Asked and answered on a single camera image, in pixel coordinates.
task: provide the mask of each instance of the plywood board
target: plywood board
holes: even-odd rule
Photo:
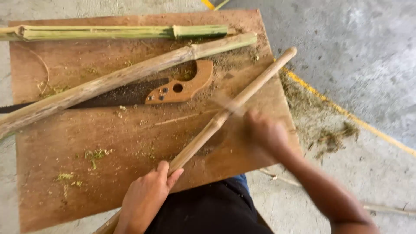
[[[219,107],[209,100],[215,90],[236,96],[272,62],[273,55],[258,10],[97,17],[10,22],[14,25],[204,25],[228,24],[258,33],[256,45],[212,56],[214,84],[192,101],[180,104],[66,110],[31,124],[16,134],[20,230],[34,231],[121,206],[130,183],[162,160],[171,160],[209,122]],[[44,92],[81,83],[131,64],[180,48],[191,41],[69,40],[11,42],[12,93],[15,103],[40,99]],[[194,62],[148,77],[184,78]],[[295,128],[278,77],[248,103],[283,120],[291,146],[300,152]],[[240,120],[230,119],[185,166],[173,191],[180,191],[268,166],[253,155],[236,134]],[[112,153],[96,160],[88,150]],[[60,173],[72,174],[57,180]]]

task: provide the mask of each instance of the hand saw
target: hand saw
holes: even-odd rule
[[[212,61],[197,60],[196,70],[195,77],[189,81],[172,80],[169,82],[169,78],[161,78],[129,84],[71,106],[68,109],[186,102],[212,82]],[[13,112],[32,103],[35,102],[0,107],[0,114]]]

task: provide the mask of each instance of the right hand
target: right hand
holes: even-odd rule
[[[269,117],[249,110],[244,115],[244,122],[253,140],[272,155],[280,157],[279,152],[288,149],[287,131],[281,122],[274,122]]]

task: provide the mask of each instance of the concrete floor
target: concrete floor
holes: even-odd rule
[[[412,1],[232,0],[229,8],[260,8],[270,44],[295,45],[295,73],[380,130],[416,148],[416,3]],[[8,20],[152,14],[206,10],[200,1],[120,0],[0,1],[0,26]],[[0,43],[0,106],[12,103],[8,43]],[[322,127],[340,115],[299,120]],[[357,142],[327,155],[322,168],[363,202],[416,209],[416,159],[362,129]],[[314,161],[313,152],[306,157]],[[18,233],[16,160],[13,137],[0,143],[0,233]],[[291,177],[275,166],[277,174]],[[247,174],[256,207],[275,233],[329,233],[329,225],[296,187]],[[91,233],[114,211],[61,224],[37,233]],[[382,233],[415,233],[416,219],[377,213]]]

